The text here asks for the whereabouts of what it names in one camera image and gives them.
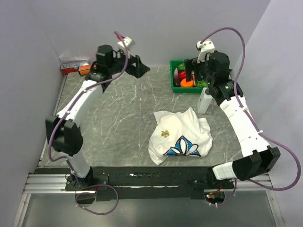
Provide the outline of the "white t-shirt flower print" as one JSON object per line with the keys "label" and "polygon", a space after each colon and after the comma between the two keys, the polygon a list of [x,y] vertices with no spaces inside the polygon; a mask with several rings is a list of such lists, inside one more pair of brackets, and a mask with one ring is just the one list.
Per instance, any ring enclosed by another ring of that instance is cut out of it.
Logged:
{"label": "white t-shirt flower print", "polygon": [[198,118],[193,108],[185,112],[154,113],[157,126],[152,133],[148,152],[152,162],[160,165],[170,156],[205,157],[213,145],[206,118]]}

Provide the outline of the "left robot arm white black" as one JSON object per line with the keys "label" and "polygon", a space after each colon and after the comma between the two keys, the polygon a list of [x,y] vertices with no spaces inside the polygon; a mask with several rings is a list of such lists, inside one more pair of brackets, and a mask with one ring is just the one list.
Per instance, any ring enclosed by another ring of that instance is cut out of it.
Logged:
{"label": "left robot arm white black", "polygon": [[73,180],[81,189],[88,190],[94,183],[93,170],[81,151],[83,116],[108,85],[123,73],[139,79],[149,71],[150,67],[142,63],[139,55],[132,56],[123,46],[115,51],[108,44],[101,45],[76,95],[60,112],[46,117],[48,158],[52,162],[65,159]]}

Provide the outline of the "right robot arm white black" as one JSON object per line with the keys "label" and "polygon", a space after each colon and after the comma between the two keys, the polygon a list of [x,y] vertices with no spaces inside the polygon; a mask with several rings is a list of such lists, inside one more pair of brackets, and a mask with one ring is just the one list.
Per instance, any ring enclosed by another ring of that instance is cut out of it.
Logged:
{"label": "right robot arm white black", "polygon": [[200,76],[208,84],[209,93],[225,113],[238,138],[243,157],[212,168],[207,176],[211,188],[218,188],[223,180],[236,178],[241,181],[268,173],[280,158],[278,148],[260,136],[253,126],[250,114],[246,114],[246,100],[239,84],[230,78],[230,60],[227,54],[207,53],[203,62],[197,58],[184,60],[186,78],[191,73]]}

